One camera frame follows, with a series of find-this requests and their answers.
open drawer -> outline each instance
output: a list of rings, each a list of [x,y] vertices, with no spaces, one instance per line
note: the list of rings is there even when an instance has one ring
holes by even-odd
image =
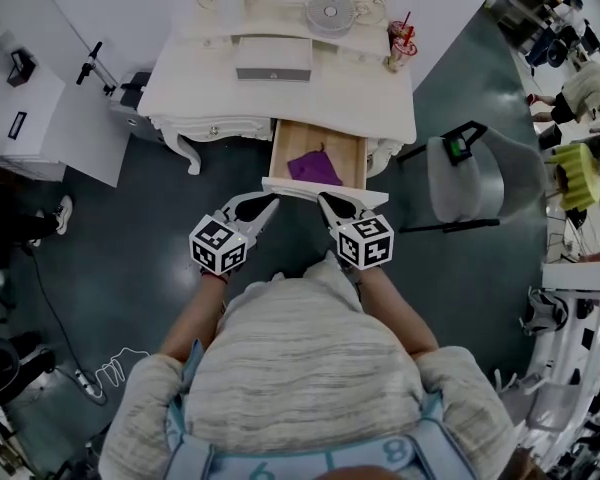
[[[323,146],[343,185],[293,180],[287,163]],[[316,201],[320,192],[333,192],[356,198],[370,209],[389,200],[389,194],[366,190],[366,186],[365,139],[295,121],[278,121],[269,177],[262,178],[264,190],[311,201]]]

red bracelet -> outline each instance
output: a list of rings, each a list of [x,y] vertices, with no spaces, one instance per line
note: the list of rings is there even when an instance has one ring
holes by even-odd
[[[229,284],[229,282],[228,282],[228,281],[227,281],[227,280],[226,280],[224,277],[222,277],[222,276],[219,276],[219,275],[216,275],[216,274],[214,274],[213,272],[210,272],[210,271],[208,271],[208,270],[205,270],[205,271],[202,273],[202,277],[204,277],[204,276],[211,276],[211,277],[215,277],[216,279],[220,279],[220,281],[222,281],[224,284]]]

light blue harness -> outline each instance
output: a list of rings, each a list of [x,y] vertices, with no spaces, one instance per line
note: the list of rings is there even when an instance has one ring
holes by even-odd
[[[442,424],[442,397],[430,395],[418,426],[405,436],[381,437],[306,453],[236,455],[186,434],[183,396],[204,355],[196,341],[182,372],[183,392],[171,402],[166,431],[173,455],[166,480],[310,480],[353,466],[379,466],[400,471],[416,466],[430,480],[475,480],[476,475]]]

dark green floor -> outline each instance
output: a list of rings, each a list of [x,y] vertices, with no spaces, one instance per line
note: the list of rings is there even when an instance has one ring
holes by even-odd
[[[480,14],[417,90],[415,107],[420,141],[473,119],[515,140],[535,142],[505,41]],[[187,175],[181,157],[132,140],[117,189],[69,169],[64,184],[32,184],[24,196],[30,210],[51,209],[62,192],[75,199],[68,233],[45,240],[36,255],[48,295],[91,370],[123,346],[149,351],[159,346],[196,284],[189,232],[231,196],[259,190],[268,172],[268,143],[230,139],[196,148],[203,162],[198,177]],[[432,221],[425,169],[424,157],[402,171],[392,162],[369,181],[370,189],[390,193],[383,213],[394,227]],[[496,365],[522,371],[532,341],[523,338],[517,319],[527,287],[540,281],[545,243],[539,202],[501,228],[399,236],[386,271],[443,345],[469,348],[485,371]],[[232,280],[231,295],[279,270],[302,272],[328,244],[315,204],[284,199],[257,251]],[[21,253],[14,255],[12,280],[18,302],[12,332],[42,331],[61,366],[73,370],[33,262]],[[57,469],[110,422],[122,389],[107,386],[107,392],[107,406],[96,407],[56,373],[42,393],[28,390],[14,403],[20,440],[37,468]]]

curved table leg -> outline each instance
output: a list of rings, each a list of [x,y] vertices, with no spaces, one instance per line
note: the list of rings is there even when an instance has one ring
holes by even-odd
[[[162,127],[162,135],[164,136],[164,142],[167,146],[180,156],[185,157],[191,162],[189,166],[189,174],[197,175],[200,174],[200,155],[193,149],[180,135],[170,126]]]
[[[367,139],[369,156],[367,157],[367,178],[380,174],[389,165],[392,156],[396,156],[404,144],[390,139]]]

